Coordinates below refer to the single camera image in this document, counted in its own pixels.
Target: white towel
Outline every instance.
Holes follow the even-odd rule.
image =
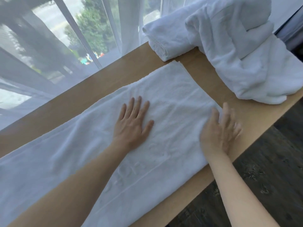
[[[149,38],[150,47],[157,53],[163,61],[180,56],[189,50],[193,49],[199,44],[190,43],[187,38],[187,30],[185,28],[185,20],[188,16],[193,14],[205,4],[211,4],[216,0],[198,0],[197,2],[180,8],[172,14],[166,15],[160,19],[146,24],[143,27],[143,32]],[[270,15],[270,8],[267,5],[255,8],[256,3],[247,1],[240,12],[240,18],[246,30],[257,27],[266,23]],[[258,16],[254,19],[249,16],[252,14],[251,10],[258,10]],[[197,38],[191,40],[199,42],[199,34]]]
[[[1,158],[1,226],[102,152],[122,104],[139,95],[150,100],[144,124],[154,119],[154,127],[119,165],[83,226],[128,226],[203,168],[199,133],[211,108],[220,107],[173,61]]]
[[[247,1],[204,5],[186,20],[189,38],[200,36],[200,50],[239,99],[279,104],[303,86],[303,64],[271,33],[270,22],[246,31],[240,13]],[[258,19],[258,6],[270,9],[268,0],[252,1],[249,19]]]

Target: tree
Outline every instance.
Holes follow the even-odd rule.
[[[84,10],[76,16],[79,28],[93,51],[107,53],[116,47],[116,43],[103,3],[101,0],[83,0],[83,5]],[[65,34],[69,37],[70,48],[76,48],[83,56],[81,42],[70,25],[66,26]]]

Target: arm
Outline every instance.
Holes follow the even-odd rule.
[[[211,118],[201,132],[200,140],[231,225],[278,227],[276,221],[240,177],[227,155],[229,147],[242,131],[240,124],[235,121],[234,110],[229,110],[227,103],[223,104],[220,124],[218,120],[219,112],[213,109]]]
[[[149,121],[142,129],[149,102],[140,110],[141,100],[139,97],[135,107],[134,98],[128,107],[122,106],[108,148],[29,207],[9,227],[80,227],[120,162],[149,135],[154,122]]]

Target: hand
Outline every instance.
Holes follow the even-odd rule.
[[[228,104],[223,103],[222,112],[222,120],[219,123],[219,112],[213,108],[211,117],[200,134],[200,145],[208,161],[218,152],[227,154],[233,141],[242,133],[240,123],[236,123],[234,109],[229,109]]]
[[[121,112],[114,129],[113,143],[120,145],[127,152],[136,149],[148,137],[154,121],[150,120],[144,129],[142,129],[143,119],[149,108],[149,101],[146,101],[143,108],[140,109],[142,97],[139,96],[134,106],[134,98],[128,103],[123,104]]]

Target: finger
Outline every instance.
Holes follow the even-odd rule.
[[[124,115],[124,118],[127,119],[127,118],[130,117],[133,107],[134,107],[134,97],[132,97],[132,98],[129,100],[129,103],[128,103],[128,106],[127,106],[127,109],[126,109],[126,113],[125,113],[125,115]]]
[[[152,130],[152,127],[154,125],[154,121],[150,120],[147,125],[145,126],[145,128],[142,131],[142,137],[144,139],[144,141],[147,139],[147,137],[149,136],[150,131]]]
[[[226,128],[230,121],[230,110],[227,103],[223,103],[222,112],[223,112],[223,116],[220,125],[222,126],[222,128]]]
[[[126,112],[126,104],[124,103],[122,105],[118,120],[122,120],[124,118],[125,112]]]
[[[240,123],[237,123],[237,125],[236,125],[236,127],[235,127],[235,129],[234,129],[234,133],[233,133],[235,139],[236,139],[237,137],[239,137],[239,135],[241,135],[242,130],[243,130],[243,129],[242,129],[241,124],[240,124]]]
[[[220,117],[220,113],[219,113],[218,109],[213,107],[212,111],[211,111],[210,121],[218,124],[219,123],[219,117]]]
[[[140,109],[139,114],[137,116],[138,119],[141,120],[141,122],[143,121],[145,114],[147,112],[147,110],[149,109],[149,101],[146,101],[143,105],[143,107]]]
[[[229,125],[228,125],[227,129],[232,131],[235,128],[235,124],[236,124],[236,112],[232,108],[230,110],[230,120],[229,120]]]
[[[142,97],[139,96],[138,100],[137,100],[137,103],[136,103],[136,106],[134,106],[134,109],[131,112],[131,116],[130,117],[137,118],[139,110],[140,110],[140,107],[141,107],[141,102],[142,102]]]

